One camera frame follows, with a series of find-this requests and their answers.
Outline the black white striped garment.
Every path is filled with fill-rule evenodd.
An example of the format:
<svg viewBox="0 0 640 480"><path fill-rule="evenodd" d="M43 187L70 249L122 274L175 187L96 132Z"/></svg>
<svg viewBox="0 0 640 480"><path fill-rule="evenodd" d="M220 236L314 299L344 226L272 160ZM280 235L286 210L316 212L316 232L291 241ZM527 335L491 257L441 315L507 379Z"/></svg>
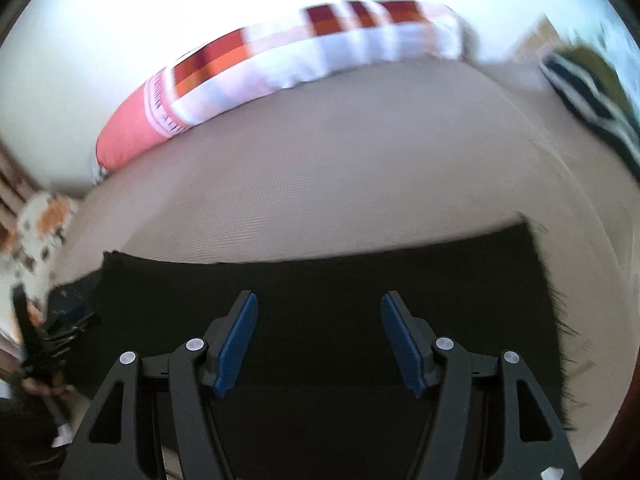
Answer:
<svg viewBox="0 0 640 480"><path fill-rule="evenodd" d="M539 67L565 107L639 182L639 121L614 68L586 46L554 50Z"/></svg>

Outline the floral patterned cloth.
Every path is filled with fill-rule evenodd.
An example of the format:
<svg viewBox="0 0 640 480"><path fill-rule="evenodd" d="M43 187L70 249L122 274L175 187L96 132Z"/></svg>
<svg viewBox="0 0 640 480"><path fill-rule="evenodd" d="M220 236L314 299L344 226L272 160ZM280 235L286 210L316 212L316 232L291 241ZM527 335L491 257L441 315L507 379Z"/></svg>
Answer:
<svg viewBox="0 0 640 480"><path fill-rule="evenodd" d="M12 288L22 284L29 302L41 312L46 310L55 261L80 206L77 198L43 191L26 202L1 247L3 301L10 301Z"/></svg>

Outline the pink white checkered pillow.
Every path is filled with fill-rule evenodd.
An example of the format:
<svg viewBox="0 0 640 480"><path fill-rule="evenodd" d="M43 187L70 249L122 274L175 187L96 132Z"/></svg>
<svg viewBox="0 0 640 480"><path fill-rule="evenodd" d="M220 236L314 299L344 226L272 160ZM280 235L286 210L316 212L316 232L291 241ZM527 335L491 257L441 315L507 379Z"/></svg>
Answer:
<svg viewBox="0 0 640 480"><path fill-rule="evenodd" d="M119 105L96 140L101 177L235 107L409 58L459 61L460 18L416 0L343 0L274 14L183 55Z"/></svg>

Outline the black pants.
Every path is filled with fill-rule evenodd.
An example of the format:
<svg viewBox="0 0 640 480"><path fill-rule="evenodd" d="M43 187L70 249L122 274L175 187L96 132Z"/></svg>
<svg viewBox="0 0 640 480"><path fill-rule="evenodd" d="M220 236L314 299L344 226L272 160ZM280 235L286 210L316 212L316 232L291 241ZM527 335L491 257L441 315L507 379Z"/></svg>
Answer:
<svg viewBox="0 0 640 480"><path fill-rule="evenodd" d="M564 428L558 329L544 268L526 223L466 240L354 256L189 264L109 252L78 292L96 326L66 377L91 402L125 352L142 358L200 338L241 292L258 319L235 384L204 403L229 479L411 479L437 401L406 386L386 337L381 302L394 290L415 318L469 352L526 362ZM160 446L177 453L170 396L149 409Z"/></svg>

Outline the beige woven bed sheet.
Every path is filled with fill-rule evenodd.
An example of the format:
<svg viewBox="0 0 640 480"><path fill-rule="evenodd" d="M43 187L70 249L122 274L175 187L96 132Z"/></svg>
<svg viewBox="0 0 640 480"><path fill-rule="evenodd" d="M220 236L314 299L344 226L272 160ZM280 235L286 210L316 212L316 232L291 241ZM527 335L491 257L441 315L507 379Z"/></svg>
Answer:
<svg viewBox="0 0 640 480"><path fill-rule="evenodd" d="M242 105L88 194L58 283L107 250L178 262L318 257L533 223L558 294L570 443L585 463L639 348L639 188L534 64L413 60Z"/></svg>

